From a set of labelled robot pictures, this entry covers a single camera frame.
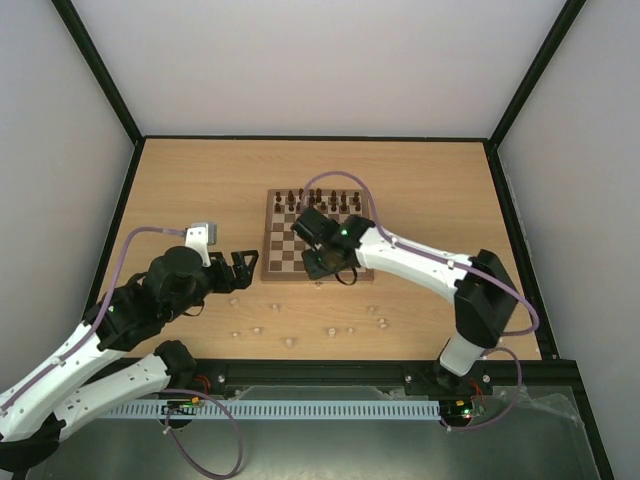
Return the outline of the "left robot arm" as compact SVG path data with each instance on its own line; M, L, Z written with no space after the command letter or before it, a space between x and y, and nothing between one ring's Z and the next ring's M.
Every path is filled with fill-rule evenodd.
M190 309L207 295L248 288L259 254L201 255L186 246L168 249L147 271L133 275L85 314L64 345L1 396L1 468L27 470L46 460L93 419L141 396L184 389L197 362L179 340L161 343L132 365L94 376Z

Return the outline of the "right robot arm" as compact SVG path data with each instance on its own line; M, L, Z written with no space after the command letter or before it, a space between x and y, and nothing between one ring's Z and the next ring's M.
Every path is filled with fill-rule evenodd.
M426 287L453 305L455 333L430 374L432 382L450 392L466 385L475 362L497 346L517 305L511 278L487 250L475 256L439 251L397 237L359 215L338 223L311 207L291 230L307 245L302 261L312 280L362 267Z

